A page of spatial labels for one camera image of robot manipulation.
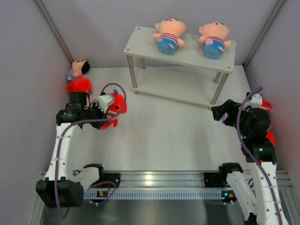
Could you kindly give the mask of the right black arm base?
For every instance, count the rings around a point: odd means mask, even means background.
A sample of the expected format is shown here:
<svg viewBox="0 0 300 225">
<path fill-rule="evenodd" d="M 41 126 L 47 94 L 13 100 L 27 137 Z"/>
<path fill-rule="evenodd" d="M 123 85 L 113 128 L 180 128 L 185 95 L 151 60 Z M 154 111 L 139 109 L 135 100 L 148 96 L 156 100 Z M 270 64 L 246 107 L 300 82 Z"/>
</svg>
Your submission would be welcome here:
<svg viewBox="0 0 300 225">
<path fill-rule="evenodd" d="M 228 186 L 225 177 L 218 172 L 206 172 L 203 174 L 206 188 L 225 188 Z"/>
</svg>

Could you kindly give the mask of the pink doll blue pants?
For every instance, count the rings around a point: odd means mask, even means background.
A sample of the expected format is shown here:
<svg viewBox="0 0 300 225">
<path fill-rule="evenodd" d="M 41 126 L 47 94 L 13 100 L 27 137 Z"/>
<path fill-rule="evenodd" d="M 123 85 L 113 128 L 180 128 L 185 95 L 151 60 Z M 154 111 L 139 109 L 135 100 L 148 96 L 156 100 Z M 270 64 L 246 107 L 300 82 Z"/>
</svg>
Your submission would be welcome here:
<svg viewBox="0 0 300 225">
<path fill-rule="evenodd" d="M 181 39 L 187 29 L 184 22 L 176 18 L 169 18 L 156 23 L 155 28 L 157 33 L 152 34 L 152 38 L 162 53 L 171 55 L 176 53 L 179 46 L 184 46 L 185 43 Z"/>
</svg>

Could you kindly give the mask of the pink doll striped shirt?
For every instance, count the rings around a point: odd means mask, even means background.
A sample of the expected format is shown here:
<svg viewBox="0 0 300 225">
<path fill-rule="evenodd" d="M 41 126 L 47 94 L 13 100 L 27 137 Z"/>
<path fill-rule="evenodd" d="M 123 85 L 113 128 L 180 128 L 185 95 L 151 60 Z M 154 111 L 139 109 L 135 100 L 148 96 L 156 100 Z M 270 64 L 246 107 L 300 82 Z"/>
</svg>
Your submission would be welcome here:
<svg viewBox="0 0 300 225">
<path fill-rule="evenodd" d="M 230 30 L 221 22 L 211 22 L 199 27 L 199 42 L 206 57 L 219 59 L 232 41 L 225 40 Z"/>
</svg>

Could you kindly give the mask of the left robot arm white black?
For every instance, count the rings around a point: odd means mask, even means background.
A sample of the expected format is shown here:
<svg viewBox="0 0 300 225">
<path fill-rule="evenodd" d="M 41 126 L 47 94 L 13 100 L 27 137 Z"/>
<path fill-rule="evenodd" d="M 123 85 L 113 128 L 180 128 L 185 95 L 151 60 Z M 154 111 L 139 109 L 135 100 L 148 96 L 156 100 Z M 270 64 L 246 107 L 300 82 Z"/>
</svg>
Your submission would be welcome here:
<svg viewBox="0 0 300 225">
<path fill-rule="evenodd" d="M 101 93 L 90 101 L 86 92 L 71 92 L 65 109 L 56 114 L 56 141 L 50 165 L 36 192 L 48 208 L 79 207 L 84 191 L 98 181 L 104 181 L 101 164 L 85 162 L 77 176 L 72 161 L 84 124 L 99 129 L 108 122 L 108 107 L 114 103 L 111 94 Z"/>
</svg>

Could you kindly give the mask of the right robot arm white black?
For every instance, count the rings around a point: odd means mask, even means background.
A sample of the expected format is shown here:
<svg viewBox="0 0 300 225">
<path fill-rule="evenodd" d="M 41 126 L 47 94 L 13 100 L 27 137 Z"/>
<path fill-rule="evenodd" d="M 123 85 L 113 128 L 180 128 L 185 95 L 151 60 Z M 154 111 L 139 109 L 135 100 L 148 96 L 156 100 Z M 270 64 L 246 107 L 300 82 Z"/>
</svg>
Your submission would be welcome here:
<svg viewBox="0 0 300 225">
<path fill-rule="evenodd" d="M 219 176 L 232 188 L 246 225 L 286 225 L 277 186 L 275 138 L 269 131 L 271 104 L 254 95 L 240 111 L 240 104 L 229 99 L 212 107 L 213 119 L 237 129 L 241 150 L 252 175 L 254 190 L 238 163 L 224 163 Z"/>
</svg>

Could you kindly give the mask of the red shark plush round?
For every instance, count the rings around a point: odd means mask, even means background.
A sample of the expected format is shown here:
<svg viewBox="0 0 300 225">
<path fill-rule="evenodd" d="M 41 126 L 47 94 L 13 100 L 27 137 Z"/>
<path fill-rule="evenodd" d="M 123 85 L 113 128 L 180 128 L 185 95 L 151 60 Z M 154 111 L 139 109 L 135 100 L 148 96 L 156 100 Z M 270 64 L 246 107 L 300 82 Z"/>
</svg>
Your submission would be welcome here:
<svg viewBox="0 0 300 225">
<path fill-rule="evenodd" d="M 89 78 L 79 78 L 72 80 L 67 86 L 67 92 L 86 92 L 92 94 L 93 86 Z"/>
</svg>

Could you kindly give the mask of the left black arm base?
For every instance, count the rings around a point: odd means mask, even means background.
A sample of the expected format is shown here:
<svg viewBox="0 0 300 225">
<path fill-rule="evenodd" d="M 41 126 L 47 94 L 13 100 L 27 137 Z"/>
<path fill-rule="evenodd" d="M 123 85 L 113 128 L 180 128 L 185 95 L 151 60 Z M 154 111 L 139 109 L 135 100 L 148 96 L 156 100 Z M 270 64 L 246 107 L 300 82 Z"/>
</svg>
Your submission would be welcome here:
<svg viewBox="0 0 300 225">
<path fill-rule="evenodd" d="M 104 175 L 102 175 L 101 182 L 104 182 L 104 181 L 113 182 L 116 185 L 116 188 L 118 188 L 120 185 L 120 179 L 121 179 L 120 173 L 114 173 L 114 172 L 107 173 L 106 172 Z"/>
</svg>

